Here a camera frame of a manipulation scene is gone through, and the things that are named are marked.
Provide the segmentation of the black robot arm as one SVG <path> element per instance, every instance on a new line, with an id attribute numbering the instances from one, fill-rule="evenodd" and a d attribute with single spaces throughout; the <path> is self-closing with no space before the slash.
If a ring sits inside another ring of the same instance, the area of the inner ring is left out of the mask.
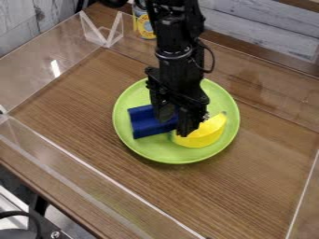
<path id="1" fill-rule="evenodd" d="M 209 97 L 200 88 L 204 75 L 213 71 L 204 65 L 212 50 L 199 39 L 205 17 L 197 0 L 145 0 L 145 9 L 156 36 L 156 67 L 146 67 L 146 88 L 154 117 L 177 120 L 181 137 L 207 119 Z"/>

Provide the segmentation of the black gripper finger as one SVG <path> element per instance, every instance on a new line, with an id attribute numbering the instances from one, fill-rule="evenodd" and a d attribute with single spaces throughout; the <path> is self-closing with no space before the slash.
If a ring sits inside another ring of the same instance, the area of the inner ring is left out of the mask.
<path id="1" fill-rule="evenodd" d="M 187 108 L 177 107 L 177 135 L 185 137 L 193 130 L 197 129 L 199 124 L 207 118 L 207 106 Z"/>
<path id="2" fill-rule="evenodd" d="M 177 97 L 162 87 L 152 89 L 149 97 L 156 119 L 168 121 L 176 114 Z"/>

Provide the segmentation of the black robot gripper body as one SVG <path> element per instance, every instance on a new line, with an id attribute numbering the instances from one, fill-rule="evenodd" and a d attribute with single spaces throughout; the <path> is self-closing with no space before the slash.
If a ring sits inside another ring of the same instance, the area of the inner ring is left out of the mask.
<path id="1" fill-rule="evenodd" d="M 200 87 L 204 73 L 204 53 L 157 52 L 158 67 L 146 67 L 146 88 L 165 88 L 177 97 L 177 106 L 207 106 L 209 98 Z"/>

